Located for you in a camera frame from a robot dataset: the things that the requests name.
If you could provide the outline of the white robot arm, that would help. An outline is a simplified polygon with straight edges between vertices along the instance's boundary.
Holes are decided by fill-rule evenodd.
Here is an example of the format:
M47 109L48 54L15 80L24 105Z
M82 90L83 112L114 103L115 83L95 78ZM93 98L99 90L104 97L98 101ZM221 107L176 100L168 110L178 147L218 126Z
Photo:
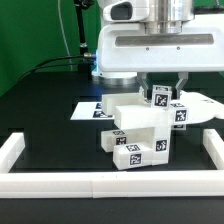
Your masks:
M101 31L96 65L105 79L176 72L176 90L190 72L224 71L224 5L194 0L98 0Z

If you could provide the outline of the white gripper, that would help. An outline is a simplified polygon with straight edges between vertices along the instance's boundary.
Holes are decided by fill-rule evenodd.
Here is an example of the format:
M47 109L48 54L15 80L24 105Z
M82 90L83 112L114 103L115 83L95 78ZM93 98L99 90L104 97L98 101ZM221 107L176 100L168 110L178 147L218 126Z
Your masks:
M179 99L188 72L224 71L224 14L197 15L179 34L147 34L142 23L107 25L99 34L97 64L104 72L138 72L147 100L153 90L147 72L179 72L172 88Z

